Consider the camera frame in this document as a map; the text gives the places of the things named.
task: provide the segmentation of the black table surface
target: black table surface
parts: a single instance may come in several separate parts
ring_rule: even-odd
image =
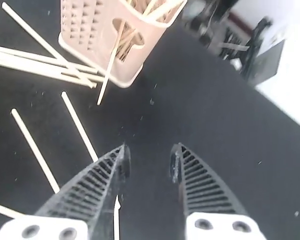
[[[58,1],[8,4],[72,59],[57,41]],[[1,1],[0,46],[46,54],[1,9]],[[178,188],[168,174],[170,150],[178,142],[225,180],[269,240],[300,240],[300,126],[178,24],[166,31],[131,87],[109,84],[96,106],[100,87],[0,67],[1,205],[33,214],[53,194],[12,108],[60,186],[91,163],[61,98],[67,91],[99,156],[123,142],[131,149],[122,240],[183,238]],[[7,220],[0,215],[0,226]]]

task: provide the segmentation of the wooden stick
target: wooden stick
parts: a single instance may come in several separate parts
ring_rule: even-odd
[[[44,157],[42,156],[41,152],[39,151],[39,148],[37,147],[34,139],[30,135],[30,132],[28,131],[26,125],[24,124],[24,121],[22,121],[19,113],[17,112],[17,110],[15,108],[11,110],[11,114],[14,117],[14,120],[16,121],[16,123],[18,124],[22,134],[24,135],[25,140],[28,142],[28,144],[29,144],[34,156],[36,157],[38,163],[40,164],[40,166],[41,166],[46,178],[48,179],[54,193],[58,193],[60,191],[60,188],[57,184],[57,181],[55,180],[54,175],[50,171]]]
[[[5,2],[2,3],[3,10],[12,17],[28,34],[30,34],[39,44],[41,44],[49,53],[64,64],[68,69],[86,83],[90,88],[93,88],[93,83],[84,77],[75,67],[73,67],[60,53],[58,53],[49,43],[47,43],[35,30],[33,30],[11,7]]]
[[[26,66],[26,68],[27,69],[29,68],[31,71],[34,71],[34,67],[36,67],[36,69],[38,69],[38,71],[40,73],[46,73],[46,72],[50,73],[50,72],[54,71],[54,72],[57,72],[57,74],[67,74],[67,75],[71,75],[71,76],[74,75],[74,73],[71,70],[69,70],[68,68],[65,68],[65,67],[55,66],[52,64],[44,63],[44,62],[40,62],[40,61],[36,61],[36,60],[24,58],[24,57],[19,57],[19,56],[11,55],[11,54],[4,53],[1,51],[0,51],[0,58],[5,59],[6,61],[12,62],[13,65],[15,65],[15,63],[18,63],[18,64],[22,63],[22,66]],[[102,76],[97,76],[95,74],[89,74],[89,73],[84,73],[84,72],[81,74],[83,74],[87,79],[91,79],[94,82],[103,82],[103,80],[104,80],[104,78]],[[84,84],[84,86],[86,86],[86,84],[84,82],[80,81],[77,78],[75,78],[75,79],[79,84]]]
[[[104,80],[103,80],[103,83],[102,83],[102,87],[101,87],[101,91],[100,91],[100,94],[99,94],[97,105],[101,104],[102,98],[104,97],[106,87],[107,87],[107,83],[108,83],[108,80],[109,80],[109,77],[110,77],[111,69],[112,69],[112,66],[113,66],[115,58],[116,58],[116,54],[117,54],[117,50],[118,50],[118,47],[119,47],[119,42],[120,42],[120,39],[121,39],[121,35],[122,35],[123,30],[124,30],[125,23],[126,23],[125,21],[122,21],[121,24],[120,24],[118,35],[117,35],[115,43],[114,43],[114,48],[111,52],[109,63],[108,63],[108,66],[106,68],[106,72],[105,72],[105,75],[104,75]]]
[[[51,71],[51,68],[45,69],[44,67],[41,67],[40,69],[35,69],[35,68],[31,68],[27,65],[21,64],[21,62],[12,62],[12,61],[6,61],[6,60],[0,60],[0,66],[27,72],[27,73],[31,73],[31,74],[41,75],[44,77],[65,81],[68,83],[87,86],[85,82],[80,81],[78,78],[62,75],[60,72]]]
[[[166,1],[164,4],[159,6],[157,9],[152,11],[148,17],[152,20],[157,20],[158,18],[162,17],[164,14],[169,12],[171,9],[175,8],[179,4],[181,4],[184,0],[169,0]]]
[[[135,31],[135,29],[133,29],[133,28],[130,28],[130,29],[128,29],[127,31],[124,31],[124,32],[122,33],[120,43],[121,43],[121,41],[122,41],[123,39],[125,39],[126,37],[128,37],[128,36],[129,36],[130,34],[132,34],[134,31]]]
[[[65,91],[63,91],[61,93],[61,97],[62,97],[62,99],[63,99],[63,101],[65,103],[66,108],[68,109],[68,111],[69,111],[69,113],[70,113],[70,115],[72,117],[72,120],[74,121],[74,124],[75,124],[76,128],[78,129],[78,131],[80,133],[80,136],[81,136],[81,138],[82,138],[82,140],[84,142],[84,145],[88,149],[88,152],[89,152],[89,154],[90,154],[90,156],[92,158],[92,161],[93,162],[98,161],[98,156],[97,156],[94,148],[92,147],[92,144],[91,144],[91,142],[90,142],[90,140],[89,140],[89,138],[88,138],[88,136],[86,134],[86,131],[85,131],[84,127],[82,126],[82,124],[81,124],[81,122],[80,122],[80,120],[78,118],[78,115],[77,115],[74,107],[72,106],[72,104],[70,102],[70,99],[68,98],[67,93]]]
[[[5,206],[1,206],[1,205],[0,205],[0,214],[5,215],[5,216],[7,216],[9,218],[12,218],[12,219],[17,219],[17,218],[20,218],[20,217],[24,216],[24,214],[22,214],[18,211],[9,209],[9,208],[7,208]]]
[[[157,3],[158,0],[151,0],[149,2],[149,4],[146,6],[146,9],[143,12],[143,16],[147,16],[151,9],[155,6],[155,4]],[[132,39],[134,39],[134,36],[137,33],[137,29],[134,29],[132,33],[130,33],[128,36],[125,37],[125,39],[120,41],[119,46],[123,45],[123,47],[121,48],[121,50],[119,51],[119,53],[117,54],[118,58],[121,58],[122,55],[125,53],[126,49],[129,46],[129,43],[132,41]]]
[[[0,46],[0,52],[10,54],[10,55],[14,55],[14,56],[18,56],[18,57],[31,59],[31,60],[36,60],[36,61],[43,62],[43,63],[53,64],[53,65],[57,65],[57,66],[63,66],[63,67],[66,66],[56,58],[49,57],[49,56],[43,56],[43,55],[31,53],[31,52],[15,50],[15,49],[6,48],[6,47],[2,47],[2,46]],[[81,71],[88,72],[88,73],[93,73],[93,74],[98,73],[98,70],[93,68],[93,67],[81,65],[81,64],[78,64],[78,63],[74,63],[74,62],[69,62],[69,63],[74,68],[79,69]]]

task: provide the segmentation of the white wall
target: white wall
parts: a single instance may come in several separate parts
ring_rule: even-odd
[[[264,16],[273,20],[273,26],[263,34],[261,54],[285,37],[287,25],[296,13],[297,2],[298,0],[239,0],[231,12],[251,28],[255,28]]]
[[[278,73],[256,89],[300,125],[300,5],[289,23]]]

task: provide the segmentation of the screw hole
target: screw hole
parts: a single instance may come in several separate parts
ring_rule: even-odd
[[[22,237],[24,239],[30,239],[38,234],[40,227],[38,225],[28,226],[25,230],[22,231]]]
[[[251,232],[251,228],[249,227],[249,225],[247,225],[246,223],[242,222],[242,221],[236,221],[232,224],[232,227],[234,230],[239,231],[239,232],[243,232],[243,233],[250,233]]]
[[[195,221],[194,224],[197,228],[199,229],[203,229],[203,230],[211,230],[214,227],[212,226],[212,224],[206,220],[206,219],[198,219],[197,221]]]
[[[60,240],[74,240],[76,237],[77,231],[72,227],[64,229],[59,235]]]

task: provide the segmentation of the utensil holder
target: utensil holder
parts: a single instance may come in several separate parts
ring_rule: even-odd
[[[132,42],[124,60],[115,58],[109,79],[119,87],[127,88],[186,3],[187,0],[181,1],[164,16],[163,22],[159,22],[142,15],[125,0],[61,0],[59,44],[105,75],[119,25],[125,21],[126,26],[136,29],[141,43]]]

